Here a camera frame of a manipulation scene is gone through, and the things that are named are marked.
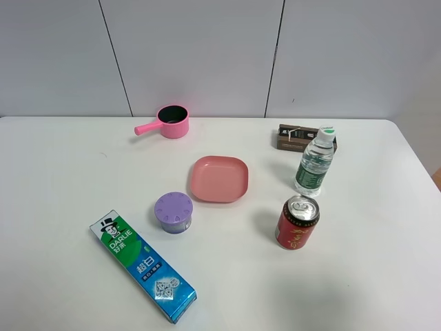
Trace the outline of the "clear water bottle green label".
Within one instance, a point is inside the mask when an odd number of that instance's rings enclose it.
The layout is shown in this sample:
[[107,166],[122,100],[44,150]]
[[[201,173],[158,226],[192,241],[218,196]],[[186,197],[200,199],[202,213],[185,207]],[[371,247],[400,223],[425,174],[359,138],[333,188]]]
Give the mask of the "clear water bottle green label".
[[320,194],[325,175],[334,158],[336,130],[333,126],[321,126],[316,137],[305,148],[295,176],[298,193],[316,197]]

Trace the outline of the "pink square plate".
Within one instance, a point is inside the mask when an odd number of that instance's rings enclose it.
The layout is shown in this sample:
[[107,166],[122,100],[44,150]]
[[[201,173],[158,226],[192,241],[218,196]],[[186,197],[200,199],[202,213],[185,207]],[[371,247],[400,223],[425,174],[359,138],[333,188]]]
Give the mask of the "pink square plate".
[[248,189],[249,169],[235,157],[206,156],[197,160],[189,178],[189,189],[198,200],[233,203]]

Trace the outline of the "purple lidded jar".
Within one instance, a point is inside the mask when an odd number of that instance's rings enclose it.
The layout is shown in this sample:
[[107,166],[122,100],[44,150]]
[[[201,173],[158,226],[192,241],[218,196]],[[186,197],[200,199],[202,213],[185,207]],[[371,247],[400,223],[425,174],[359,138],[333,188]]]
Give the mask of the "purple lidded jar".
[[192,223],[193,203],[182,192],[168,192],[154,205],[154,214],[164,231],[179,234],[186,231]]

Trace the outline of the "pink toy saucepan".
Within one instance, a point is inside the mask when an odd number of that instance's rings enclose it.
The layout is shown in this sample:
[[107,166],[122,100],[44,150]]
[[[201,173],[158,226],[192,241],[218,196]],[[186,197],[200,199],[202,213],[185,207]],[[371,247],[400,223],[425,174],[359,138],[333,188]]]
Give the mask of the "pink toy saucepan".
[[183,106],[170,105],[162,107],[156,120],[134,128],[136,136],[159,130],[161,135],[168,139],[179,139],[189,131],[189,112]]

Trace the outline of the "brown cardboard box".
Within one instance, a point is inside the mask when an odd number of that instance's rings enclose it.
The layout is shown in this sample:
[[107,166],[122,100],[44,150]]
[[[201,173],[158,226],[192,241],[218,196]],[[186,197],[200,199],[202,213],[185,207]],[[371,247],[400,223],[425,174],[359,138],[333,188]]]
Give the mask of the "brown cardboard box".
[[276,148],[292,152],[304,152],[316,138],[318,128],[280,124],[278,127]]

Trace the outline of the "red drink can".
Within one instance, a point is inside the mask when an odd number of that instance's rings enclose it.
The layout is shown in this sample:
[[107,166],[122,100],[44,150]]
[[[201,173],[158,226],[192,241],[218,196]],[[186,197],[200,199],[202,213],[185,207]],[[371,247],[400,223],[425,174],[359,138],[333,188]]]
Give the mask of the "red drink can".
[[315,199],[294,195],[282,208],[275,236],[288,250],[301,249],[320,220],[320,208]]

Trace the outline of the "Darlie toothpaste box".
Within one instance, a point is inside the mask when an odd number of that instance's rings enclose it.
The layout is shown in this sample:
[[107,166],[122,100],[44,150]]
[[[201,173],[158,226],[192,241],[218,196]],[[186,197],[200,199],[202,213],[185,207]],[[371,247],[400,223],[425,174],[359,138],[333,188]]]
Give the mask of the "Darlie toothpaste box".
[[93,223],[90,230],[168,321],[177,323],[197,299],[195,289],[116,211]]

